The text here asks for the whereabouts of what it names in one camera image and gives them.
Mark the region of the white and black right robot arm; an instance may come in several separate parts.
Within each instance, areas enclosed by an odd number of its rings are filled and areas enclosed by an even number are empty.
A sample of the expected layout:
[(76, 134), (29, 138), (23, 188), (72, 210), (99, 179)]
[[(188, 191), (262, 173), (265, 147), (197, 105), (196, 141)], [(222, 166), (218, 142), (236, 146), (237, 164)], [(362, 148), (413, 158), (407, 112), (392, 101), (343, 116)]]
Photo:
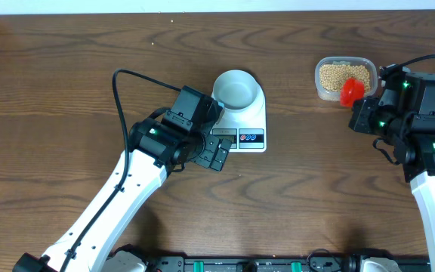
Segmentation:
[(399, 71), (381, 78), (382, 95), (355, 101), (349, 126), (393, 147), (385, 157), (403, 167), (435, 271), (435, 74)]

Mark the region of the red plastic measuring scoop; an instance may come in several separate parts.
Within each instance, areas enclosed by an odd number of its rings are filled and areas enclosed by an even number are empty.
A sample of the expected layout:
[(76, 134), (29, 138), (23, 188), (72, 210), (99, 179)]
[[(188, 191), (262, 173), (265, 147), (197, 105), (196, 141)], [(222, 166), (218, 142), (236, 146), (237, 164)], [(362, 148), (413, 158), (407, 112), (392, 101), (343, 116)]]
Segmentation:
[(365, 86), (362, 81), (349, 78), (340, 93), (340, 105), (351, 108), (356, 100), (364, 98)]

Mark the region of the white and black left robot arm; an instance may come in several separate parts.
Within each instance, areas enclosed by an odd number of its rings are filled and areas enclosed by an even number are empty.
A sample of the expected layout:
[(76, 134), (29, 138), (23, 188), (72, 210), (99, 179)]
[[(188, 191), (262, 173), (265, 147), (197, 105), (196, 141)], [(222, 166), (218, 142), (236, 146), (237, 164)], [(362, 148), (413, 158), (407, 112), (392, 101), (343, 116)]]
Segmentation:
[(125, 150), (78, 220), (41, 257), (23, 254), (15, 271), (100, 271), (146, 200), (188, 162), (221, 171), (231, 143), (211, 134), (224, 104), (188, 86), (170, 108), (135, 123)]

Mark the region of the white digital kitchen scale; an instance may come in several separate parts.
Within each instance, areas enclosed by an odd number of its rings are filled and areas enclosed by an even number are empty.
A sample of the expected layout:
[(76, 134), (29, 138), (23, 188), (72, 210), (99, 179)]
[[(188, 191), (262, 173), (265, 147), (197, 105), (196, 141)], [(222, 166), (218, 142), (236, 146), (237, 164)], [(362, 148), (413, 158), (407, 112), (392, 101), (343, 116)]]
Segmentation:
[(258, 98), (243, 110), (230, 110), (211, 129), (211, 133), (231, 142), (230, 152), (263, 153), (267, 149), (267, 117), (264, 92), (258, 85)]

